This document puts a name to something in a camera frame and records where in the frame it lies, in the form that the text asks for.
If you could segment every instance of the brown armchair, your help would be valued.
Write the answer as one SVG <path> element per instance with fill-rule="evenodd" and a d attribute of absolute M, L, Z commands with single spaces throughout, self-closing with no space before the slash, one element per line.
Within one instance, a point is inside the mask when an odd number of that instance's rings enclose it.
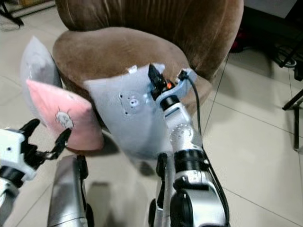
<path fill-rule="evenodd" d="M 66 87 L 88 100 L 83 81 L 158 62 L 173 80 L 182 68 L 194 69 L 203 103 L 243 13 L 243 0 L 57 0 L 56 5 L 69 31 L 55 42 L 54 60 Z M 193 114 L 192 91 L 183 103 Z"/>

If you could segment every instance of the silver robot arm segment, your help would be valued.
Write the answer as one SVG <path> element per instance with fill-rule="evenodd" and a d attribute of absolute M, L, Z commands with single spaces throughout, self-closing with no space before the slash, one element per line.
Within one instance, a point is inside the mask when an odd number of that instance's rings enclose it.
<path fill-rule="evenodd" d="M 178 84 L 172 86 L 170 81 L 157 72 L 150 65 L 149 77 L 153 85 L 151 92 L 154 100 L 164 111 L 164 120 L 170 133 L 170 143 L 173 150 L 174 170 L 165 164 L 168 157 L 160 155 L 158 159 L 157 174 L 162 179 L 162 193 L 158 194 L 154 205 L 156 215 L 154 222 L 150 215 L 149 224 L 155 226 L 171 227 L 225 227 L 226 211 L 223 201 L 215 186 L 215 180 L 210 171 L 210 163 L 203 150 L 201 135 L 194 129 L 191 116 L 184 105 L 179 101 L 189 88 L 186 78 L 195 80 L 196 74 L 190 70 L 182 70 L 178 76 Z M 171 198 L 167 192 L 171 191 L 171 183 L 165 182 L 165 176 L 173 172 L 173 188 L 175 193 Z M 157 212 L 159 201 L 169 201 L 170 222 L 163 220 L 159 224 Z"/>
<path fill-rule="evenodd" d="M 84 179 L 89 175 L 84 156 L 66 156 L 58 162 L 47 227 L 93 227 L 86 202 Z"/>

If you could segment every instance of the armchair backrest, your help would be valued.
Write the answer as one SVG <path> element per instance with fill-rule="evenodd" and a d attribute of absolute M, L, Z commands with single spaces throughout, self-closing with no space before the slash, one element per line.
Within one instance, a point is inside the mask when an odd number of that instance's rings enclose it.
<path fill-rule="evenodd" d="M 240 26 L 243 0 L 56 0 L 72 31 L 128 27 L 177 45 L 212 80 Z"/>

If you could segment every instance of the metal stand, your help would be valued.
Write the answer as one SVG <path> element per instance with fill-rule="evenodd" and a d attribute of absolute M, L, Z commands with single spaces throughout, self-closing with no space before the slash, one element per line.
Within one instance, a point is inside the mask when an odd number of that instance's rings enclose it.
<path fill-rule="evenodd" d="M 6 6 L 4 4 L 4 0 L 0 0 L 0 7 L 3 8 L 3 10 L 0 9 L 1 16 L 4 16 L 5 18 L 11 20 L 15 24 L 17 24 L 19 27 L 24 25 L 23 21 L 19 17 L 13 17 L 12 14 L 8 11 L 8 9 L 6 8 Z"/>
<path fill-rule="evenodd" d="M 38 3 L 35 5 L 31 5 L 31 6 L 26 6 L 21 9 L 17 9 L 15 11 L 9 12 L 4 4 L 4 0 L 0 0 L 0 7 L 3 8 L 3 10 L 0 9 L 0 15 L 11 20 L 12 22 L 14 22 L 15 24 L 17 24 L 20 27 L 20 26 L 24 25 L 23 21 L 20 19 L 21 17 L 27 16 L 32 13 L 36 13 L 36 12 L 39 12 L 39 11 L 42 11 L 42 10 L 45 10 L 45 9 L 48 9 L 51 7 L 55 7 L 55 3 L 54 3 L 54 1 L 42 2 L 42 3 Z M 29 11 L 29 9 L 32 9 L 32 8 L 34 8 L 33 11 L 30 11 L 27 13 L 22 13 L 23 11 Z"/>
<path fill-rule="evenodd" d="M 299 111 L 301 103 L 303 103 L 303 89 L 282 108 L 283 110 L 292 108 L 294 111 L 294 150 L 296 151 L 303 149 L 303 146 L 299 148 Z"/>
<path fill-rule="evenodd" d="M 279 66 L 280 66 L 281 68 L 283 68 L 283 67 L 286 65 L 286 63 L 293 57 L 293 55 L 297 52 L 297 50 L 298 50 L 302 45 L 303 45 L 303 39 L 301 39 L 301 41 L 297 44 L 297 46 L 294 47 L 293 51 L 291 51 L 291 52 L 289 53 L 289 55 L 285 58 L 285 60 L 284 60 L 283 62 L 281 62 L 281 63 L 279 64 Z"/>

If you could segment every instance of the tile grout line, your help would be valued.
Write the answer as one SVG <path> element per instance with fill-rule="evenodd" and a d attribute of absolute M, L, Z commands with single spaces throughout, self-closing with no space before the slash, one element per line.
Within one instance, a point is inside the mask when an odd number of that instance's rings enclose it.
<path fill-rule="evenodd" d="M 22 217 L 22 219 L 18 222 L 18 224 L 16 225 L 16 227 L 18 227 L 20 225 L 20 223 L 23 221 L 23 219 L 29 214 L 29 212 L 32 210 L 32 208 L 38 203 L 38 201 L 42 198 L 42 196 L 46 193 L 46 191 L 48 190 L 48 188 L 50 186 L 52 186 L 53 182 L 51 182 L 46 189 L 44 190 L 44 192 L 39 196 L 39 198 L 35 201 L 35 203 L 28 209 L 28 211 L 26 212 L 26 214 Z"/>
<path fill-rule="evenodd" d="M 53 34 L 53 33 L 50 33 L 47 29 L 46 29 L 46 30 L 43 30 L 43 29 L 39 28 L 39 27 L 43 26 L 44 24 L 47 24 L 48 22 L 51 22 L 52 20 L 55 20 L 55 19 L 51 19 L 51 20 L 49 20 L 49 21 L 47 21 L 47 22 L 44 22 L 43 24 L 41 24 L 41 25 L 39 25 L 39 26 L 33 26 L 33 27 L 34 27 L 35 29 L 39 30 L 39 31 L 46 32 L 47 34 L 52 35 L 53 37 L 58 38 L 58 37 L 59 37 L 58 35 L 55 35 L 55 34 Z"/>
<path fill-rule="evenodd" d="M 291 82 L 291 80 L 290 80 L 290 72 L 289 72 L 289 69 L 288 69 L 288 76 L 289 76 L 290 95 L 291 95 L 291 98 L 293 98 L 292 82 Z"/>
<path fill-rule="evenodd" d="M 300 152 L 298 152 L 299 169 L 300 169 L 300 180 L 301 180 L 301 191 L 302 191 L 302 206 L 303 206 L 303 166 L 300 161 Z"/>
<path fill-rule="evenodd" d="M 56 11 L 58 12 L 57 6 L 53 6 L 53 7 L 50 7 L 50 8 L 43 9 L 43 10 L 41 10 L 41 11 L 35 12 L 35 13 L 31 14 L 31 15 L 23 16 L 23 17 L 21 17 L 21 19 L 29 18 L 29 17 L 31 17 L 31 16 L 34 16 L 35 14 L 38 15 L 38 14 L 40 14 L 40 13 L 42 13 L 42 12 L 46 12 L 46 11 L 49 11 L 49 10 L 52 10 L 52 9 L 56 9 Z M 55 18 L 46 20 L 46 21 L 43 22 L 43 24 L 46 24 L 46 23 L 48 23 L 48 22 L 51 22 L 52 20 L 55 20 Z M 40 24 L 40 25 L 32 25 L 31 23 L 27 23 L 27 25 L 30 25 L 30 27 L 33 27 L 33 28 L 38 28 L 39 26 L 41 26 L 41 25 L 43 25 L 43 24 Z"/>
<path fill-rule="evenodd" d="M 0 76 L 0 77 L 9 80 L 11 83 L 13 83 L 14 85 L 16 85 L 18 88 L 22 88 L 22 86 L 19 83 L 17 83 L 16 81 L 12 80 L 9 77 L 7 77 L 7 76 Z"/>
<path fill-rule="evenodd" d="M 219 81 L 219 84 L 218 84 L 218 88 L 217 88 L 216 93 L 215 93 L 215 95 L 214 95 L 214 99 L 212 100 L 212 101 L 213 101 L 212 107 L 210 108 L 210 112 L 209 112 L 209 115 L 208 115 L 208 118 L 207 118 L 207 121 L 206 121 L 206 124 L 205 124 L 205 129 L 204 129 L 204 131 L 203 131 L 203 133 L 202 133 L 202 138 L 203 138 L 203 136 L 204 136 L 204 133 L 206 132 L 206 129 L 207 129 L 207 126 L 208 126 L 208 122 L 209 122 L 210 115 L 212 114 L 212 110 L 213 110 L 213 106 L 214 106 L 214 101 L 215 101 L 215 99 L 216 99 L 216 96 L 217 96 L 217 93 L 218 93 L 218 90 L 219 90 L 219 87 L 220 87 L 220 84 L 221 84 L 221 81 L 222 81 L 222 78 L 223 78 L 223 75 L 224 75 L 224 71 L 225 71 L 225 68 L 226 68 L 228 59 L 229 59 L 229 53 L 228 53 L 228 55 L 227 55 L 227 59 L 226 59 L 226 62 L 225 62 L 224 68 L 223 68 L 223 72 L 222 72 L 222 75 L 221 75 L 221 78 L 220 78 L 220 81 Z"/>
<path fill-rule="evenodd" d="M 279 217 L 281 217 L 281 218 L 283 218 L 283 219 L 285 219 L 285 220 L 287 220 L 287 221 L 289 221 L 289 222 L 291 222 L 291 223 L 293 223 L 293 224 L 295 224 L 295 225 L 297 225 L 297 226 L 303 227 L 303 226 L 299 225 L 298 223 L 295 223 L 295 222 L 292 221 L 292 220 L 289 220 L 289 219 L 287 219 L 287 218 L 284 218 L 283 216 L 281 216 L 281 215 L 279 215 L 279 214 L 277 214 L 277 213 L 275 213 L 275 212 L 273 212 L 273 211 L 271 211 L 271 210 L 269 210 L 269 209 L 267 209 L 267 208 L 265 208 L 265 207 L 262 207 L 262 206 L 256 204 L 255 202 L 250 201 L 250 200 L 244 198 L 243 196 L 241 196 L 241 195 L 239 195 L 239 194 L 237 194 L 237 193 L 235 193 L 235 192 L 232 192 L 231 190 L 229 190 L 229 189 L 227 189 L 227 188 L 225 188 L 225 187 L 223 187 L 223 188 L 224 188 L 226 191 L 228 191 L 228 192 L 230 192 L 230 193 L 232 193 L 232 194 L 234 194 L 234 195 L 240 197 L 241 199 L 244 199 L 244 200 L 246 200 L 246 201 L 248 201 L 248 202 L 250 202 L 250 203 L 252 203 L 252 204 L 254 204 L 254 205 L 256 205 L 256 206 L 258 206 L 258 207 L 260 207 L 260 208 L 262 208 L 262 209 L 264 209 L 264 210 L 267 210 L 268 212 L 270 212 L 270 213 L 272 213 L 272 214 L 275 214 L 275 215 L 277 215 L 277 216 L 279 216 Z"/>
<path fill-rule="evenodd" d="M 226 106 L 226 105 L 224 105 L 224 104 L 218 103 L 218 102 L 216 102 L 216 101 L 214 101 L 214 103 L 219 104 L 219 105 L 221 105 L 221 106 L 224 106 L 224 107 L 226 107 L 226 108 L 229 108 L 229 109 L 231 109 L 231 110 L 234 110 L 234 111 L 236 111 L 236 112 L 238 112 L 238 113 L 244 114 L 244 115 L 246 115 L 246 116 L 248 116 L 248 117 L 251 117 L 251 118 L 253 118 L 253 119 L 256 119 L 256 120 L 258 120 L 258 121 L 260 121 L 260 122 L 263 122 L 263 123 L 266 123 L 266 124 L 268 124 L 268 125 L 274 126 L 274 127 L 277 128 L 277 129 L 281 129 L 281 128 L 279 128 L 279 127 L 276 126 L 276 125 L 273 125 L 273 124 L 270 124 L 270 123 L 268 123 L 268 122 L 265 122 L 265 121 L 263 121 L 263 120 L 261 120 L 261 119 L 258 119 L 258 118 L 256 118 L 256 117 L 253 117 L 253 116 L 251 116 L 251 115 L 249 115 L 249 114 L 247 114 L 247 113 L 243 113 L 243 112 L 241 112 L 241 111 L 239 111 L 239 110 L 232 109 L 231 107 Z M 281 129 L 281 130 L 286 131 L 286 132 L 288 132 L 288 133 L 290 133 L 290 134 L 292 134 L 292 135 L 294 134 L 293 132 L 287 131 L 286 129 Z"/>

